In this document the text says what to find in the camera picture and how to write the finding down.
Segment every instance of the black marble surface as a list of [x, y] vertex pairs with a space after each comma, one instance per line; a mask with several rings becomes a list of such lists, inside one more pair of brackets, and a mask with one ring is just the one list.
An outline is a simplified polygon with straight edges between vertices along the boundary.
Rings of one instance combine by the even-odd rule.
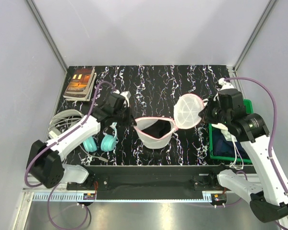
[[[86, 114], [89, 102], [71, 102], [63, 98], [70, 76], [77, 67], [69, 67], [56, 112], [76, 109]], [[173, 108], [179, 97], [195, 93], [202, 99], [216, 93], [218, 79], [229, 77], [226, 66], [96, 66], [96, 85], [100, 81], [112, 82], [116, 89], [130, 91], [130, 104], [134, 118], [165, 116], [173, 118]], [[101, 87], [97, 104], [110, 93], [108, 86]], [[112, 129], [102, 130], [96, 137], [100, 145], [104, 135]], [[133, 127], [119, 127], [118, 141], [113, 152], [98, 152], [109, 161], [105, 163], [84, 153], [77, 147], [65, 163], [85, 165], [206, 165], [220, 164], [209, 158], [208, 125], [200, 123], [196, 128], [178, 130], [163, 149], [151, 150], [143, 146]]]

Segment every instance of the white wall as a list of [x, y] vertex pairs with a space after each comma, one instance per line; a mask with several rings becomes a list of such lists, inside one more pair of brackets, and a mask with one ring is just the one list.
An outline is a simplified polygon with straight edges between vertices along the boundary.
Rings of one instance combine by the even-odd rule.
[[44, 140], [64, 73], [24, 0], [0, 0], [0, 230], [9, 228], [31, 144]]
[[234, 65], [268, 0], [35, 0], [67, 65]]
[[[238, 69], [238, 76], [261, 81], [276, 98], [278, 126], [274, 149], [288, 177], [288, 0], [278, 1]], [[253, 83], [242, 81], [242, 87], [253, 101], [254, 112], [263, 116], [271, 131], [273, 110], [269, 97]]]

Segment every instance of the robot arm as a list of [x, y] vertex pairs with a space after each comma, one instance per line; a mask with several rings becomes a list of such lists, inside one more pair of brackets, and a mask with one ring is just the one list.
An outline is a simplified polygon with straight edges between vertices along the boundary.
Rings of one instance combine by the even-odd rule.
[[[216, 174], [218, 183], [230, 189], [246, 202], [262, 222], [270, 222], [288, 216], [288, 194], [285, 193], [268, 155], [269, 131], [261, 116], [247, 114], [242, 94], [230, 83], [224, 82], [216, 97], [210, 97], [199, 116], [204, 122], [222, 123], [228, 128], [248, 153], [261, 181], [262, 187], [236, 175], [232, 170]], [[279, 174], [288, 188], [288, 180], [274, 154], [272, 157]]]
[[136, 122], [131, 114], [129, 98], [129, 92], [114, 92], [91, 115], [84, 116], [58, 137], [45, 143], [40, 140], [34, 142], [27, 167], [42, 150], [48, 150], [35, 161], [30, 173], [47, 188], [60, 182], [75, 182], [83, 187], [90, 187], [94, 182], [94, 173], [90, 173], [84, 166], [62, 164], [62, 161], [73, 149], [88, 137], [98, 134], [104, 127], [113, 123], [118, 126], [134, 126]]

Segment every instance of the book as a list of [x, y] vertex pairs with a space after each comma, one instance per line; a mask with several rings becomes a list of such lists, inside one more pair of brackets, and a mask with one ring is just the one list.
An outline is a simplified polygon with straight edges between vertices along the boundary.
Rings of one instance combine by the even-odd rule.
[[63, 97], [68, 101], [89, 101], [96, 76], [95, 68], [76, 69]]

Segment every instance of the green container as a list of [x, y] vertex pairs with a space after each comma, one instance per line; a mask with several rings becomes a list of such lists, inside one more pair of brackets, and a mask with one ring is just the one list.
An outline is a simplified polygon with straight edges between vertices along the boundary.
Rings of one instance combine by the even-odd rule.
[[[243, 103], [246, 107], [246, 112], [248, 114], [253, 113], [253, 107], [252, 107], [252, 102], [250, 100], [244, 99]], [[234, 161], [235, 158], [233, 157], [220, 157], [220, 156], [215, 156], [213, 155], [213, 142], [212, 142], [212, 131], [215, 130], [216, 128], [212, 127], [211, 124], [209, 124], [209, 151], [210, 151], [210, 158], [214, 160], [223, 160], [223, 161]], [[244, 163], [252, 163], [251, 160], [249, 159], [243, 159]]]

